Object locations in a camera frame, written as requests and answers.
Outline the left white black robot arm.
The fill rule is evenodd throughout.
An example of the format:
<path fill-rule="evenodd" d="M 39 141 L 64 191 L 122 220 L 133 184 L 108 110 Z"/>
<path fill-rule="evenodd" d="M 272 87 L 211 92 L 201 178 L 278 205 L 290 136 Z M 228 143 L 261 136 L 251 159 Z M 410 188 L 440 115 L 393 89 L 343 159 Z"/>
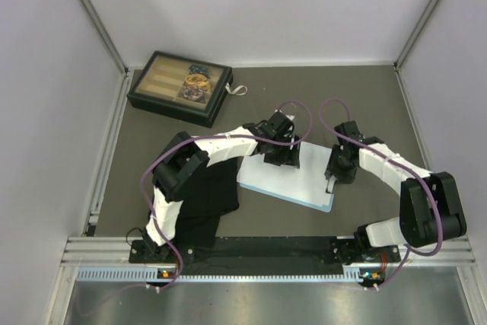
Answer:
<path fill-rule="evenodd" d="M 138 261 L 179 259 L 183 242 L 209 245 L 220 217 L 238 207 L 237 159 L 264 155 L 274 165 L 296 166 L 302 140 L 281 110 L 217 135 L 176 134 L 140 180 L 149 216 L 132 244 Z"/>

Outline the light blue clipboard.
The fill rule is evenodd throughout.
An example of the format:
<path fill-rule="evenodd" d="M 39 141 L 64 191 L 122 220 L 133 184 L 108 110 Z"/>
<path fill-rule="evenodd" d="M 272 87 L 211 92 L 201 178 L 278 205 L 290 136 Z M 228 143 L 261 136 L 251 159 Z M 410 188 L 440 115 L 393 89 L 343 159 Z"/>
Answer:
<path fill-rule="evenodd" d="M 317 190 L 301 186 L 298 188 L 259 188 L 242 183 L 240 186 L 244 189 L 292 202 L 310 209 L 316 209 L 321 212 L 330 212 L 333 207 L 334 194 L 327 193 L 325 190 Z"/>

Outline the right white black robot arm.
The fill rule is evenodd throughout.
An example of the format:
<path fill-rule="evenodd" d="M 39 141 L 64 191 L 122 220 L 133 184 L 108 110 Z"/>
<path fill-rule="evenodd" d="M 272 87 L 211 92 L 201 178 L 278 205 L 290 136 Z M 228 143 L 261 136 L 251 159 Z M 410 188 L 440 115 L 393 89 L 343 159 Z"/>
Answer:
<path fill-rule="evenodd" d="M 384 247 L 393 245 L 406 245 L 417 253 L 432 244 L 437 253 L 444 241 L 464 236 L 467 223 L 451 174 L 434 173 L 408 162 L 379 138 L 364 137 L 354 121 L 331 131 L 338 142 L 332 148 L 326 178 L 350 184 L 358 170 L 365 170 L 399 197 L 397 217 L 362 225 L 355 231 L 355 252 L 361 259 L 374 260 Z"/>

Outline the white paper sheet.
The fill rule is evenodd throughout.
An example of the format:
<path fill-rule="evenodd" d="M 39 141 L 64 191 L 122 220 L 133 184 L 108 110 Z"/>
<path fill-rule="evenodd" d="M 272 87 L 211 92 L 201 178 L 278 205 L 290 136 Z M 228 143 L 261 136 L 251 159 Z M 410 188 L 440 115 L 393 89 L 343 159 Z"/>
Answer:
<path fill-rule="evenodd" d="M 303 142 L 299 168 L 266 164 L 262 155 L 245 157 L 237 174 L 237 182 L 259 188 L 301 186 L 333 193 L 335 180 L 325 177 L 331 152 L 330 148 Z"/>

